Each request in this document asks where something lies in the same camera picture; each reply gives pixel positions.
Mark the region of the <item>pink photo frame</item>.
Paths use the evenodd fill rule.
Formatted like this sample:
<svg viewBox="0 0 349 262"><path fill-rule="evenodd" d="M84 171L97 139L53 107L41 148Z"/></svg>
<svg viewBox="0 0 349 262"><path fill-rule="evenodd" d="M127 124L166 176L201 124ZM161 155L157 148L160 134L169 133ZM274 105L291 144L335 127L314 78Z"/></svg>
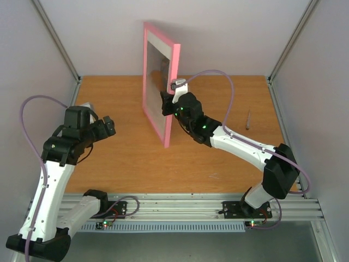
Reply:
<svg viewBox="0 0 349 262"><path fill-rule="evenodd" d="M177 78L181 44L150 22L143 23L143 111L165 148L170 145L172 116L162 114L161 91L173 93L171 81Z"/></svg>

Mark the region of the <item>clear plastic screwdriver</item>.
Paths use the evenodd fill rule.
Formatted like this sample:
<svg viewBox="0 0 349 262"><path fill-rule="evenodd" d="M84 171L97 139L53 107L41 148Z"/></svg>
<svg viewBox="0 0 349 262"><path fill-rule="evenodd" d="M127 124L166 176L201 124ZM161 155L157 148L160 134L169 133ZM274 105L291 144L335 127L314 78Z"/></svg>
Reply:
<svg viewBox="0 0 349 262"><path fill-rule="evenodd" d="M251 119L251 110L249 110L249 112L248 112L248 117L247 117L246 126L245 126L246 130L250 129L250 119Z"/></svg>

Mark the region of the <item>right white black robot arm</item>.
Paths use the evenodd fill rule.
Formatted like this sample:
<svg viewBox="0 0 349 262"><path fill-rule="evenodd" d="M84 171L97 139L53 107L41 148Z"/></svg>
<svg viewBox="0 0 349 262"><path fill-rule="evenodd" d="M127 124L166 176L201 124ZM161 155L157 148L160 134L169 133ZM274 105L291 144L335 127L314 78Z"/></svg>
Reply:
<svg viewBox="0 0 349 262"><path fill-rule="evenodd" d="M240 210L245 218L255 215L272 199L284 199L299 176L292 150L285 144L275 147L259 144L206 116L201 102L191 93L174 101L175 95L160 93L162 113L173 115L194 141L231 153L252 164L263 173L262 181L248 189L241 198Z"/></svg>

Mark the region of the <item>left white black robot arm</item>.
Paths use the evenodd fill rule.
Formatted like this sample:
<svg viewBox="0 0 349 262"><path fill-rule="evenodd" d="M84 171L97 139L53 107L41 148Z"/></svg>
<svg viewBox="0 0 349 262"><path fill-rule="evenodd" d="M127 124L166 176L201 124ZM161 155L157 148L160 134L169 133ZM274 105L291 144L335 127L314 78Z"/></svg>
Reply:
<svg viewBox="0 0 349 262"><path fill-rule="evenodd" d="M107 193L89 189L66 215L58 211L67 183L85 149L116 134L109 116L99 119L87 106L70 106L64 123L43 145L39 184L28 216L18 234L9 236L6 247L24 255L62 261L71 239L94 215L110 210Z"/></svg>

